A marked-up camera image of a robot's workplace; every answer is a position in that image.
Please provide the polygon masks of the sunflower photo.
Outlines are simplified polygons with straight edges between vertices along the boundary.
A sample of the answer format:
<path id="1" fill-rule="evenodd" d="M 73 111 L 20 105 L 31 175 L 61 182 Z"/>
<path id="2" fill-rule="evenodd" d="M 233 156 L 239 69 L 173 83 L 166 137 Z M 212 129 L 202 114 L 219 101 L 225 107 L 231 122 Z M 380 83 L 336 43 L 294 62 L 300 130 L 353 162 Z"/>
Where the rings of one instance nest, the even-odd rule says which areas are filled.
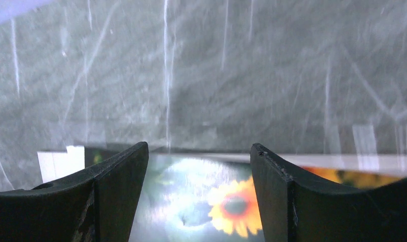
<path id="1" fill-rule="evenodd" d="M 392 155 L 279 156 L 362 190 L 404 178 Z M 266 241 L 250 154 L 151 153 L 128 241 Z"/>

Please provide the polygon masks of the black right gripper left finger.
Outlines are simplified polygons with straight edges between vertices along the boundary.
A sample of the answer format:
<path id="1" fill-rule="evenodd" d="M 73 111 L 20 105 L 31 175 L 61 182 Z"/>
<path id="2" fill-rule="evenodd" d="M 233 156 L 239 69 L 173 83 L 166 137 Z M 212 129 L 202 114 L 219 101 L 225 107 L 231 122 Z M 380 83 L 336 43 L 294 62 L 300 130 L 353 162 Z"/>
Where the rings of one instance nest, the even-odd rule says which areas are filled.
<path id="1" fill-rule="evenodd" d="M 128 241 L 146 142 L 31 190 L 0 192 L 0 241 Z"/>

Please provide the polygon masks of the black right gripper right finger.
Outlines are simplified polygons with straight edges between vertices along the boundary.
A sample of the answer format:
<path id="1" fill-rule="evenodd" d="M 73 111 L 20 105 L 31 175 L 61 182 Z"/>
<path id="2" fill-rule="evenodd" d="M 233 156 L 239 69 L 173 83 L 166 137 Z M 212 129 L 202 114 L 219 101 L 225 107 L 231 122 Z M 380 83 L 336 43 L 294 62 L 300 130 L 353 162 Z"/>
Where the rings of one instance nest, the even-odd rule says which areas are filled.
<path id="1" fill-rule="evenodd" d="M 317 176 L 262 144 L 250 164 L 266 241 L 407 241 L 407 177 L 370 190 Z"/>

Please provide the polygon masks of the white mat backing board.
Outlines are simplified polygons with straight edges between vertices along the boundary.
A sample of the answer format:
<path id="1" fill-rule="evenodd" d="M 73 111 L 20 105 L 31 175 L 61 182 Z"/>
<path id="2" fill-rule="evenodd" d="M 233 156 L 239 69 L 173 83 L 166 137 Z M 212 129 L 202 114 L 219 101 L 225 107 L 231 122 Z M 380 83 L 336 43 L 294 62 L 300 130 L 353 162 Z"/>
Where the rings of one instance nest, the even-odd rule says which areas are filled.
<path id="1" fill-rule="evenodd" d="M 67 146 L 66 151 L 37 152 L 43 183 L 51 182 L 85 168 L 85 147 Z"/>

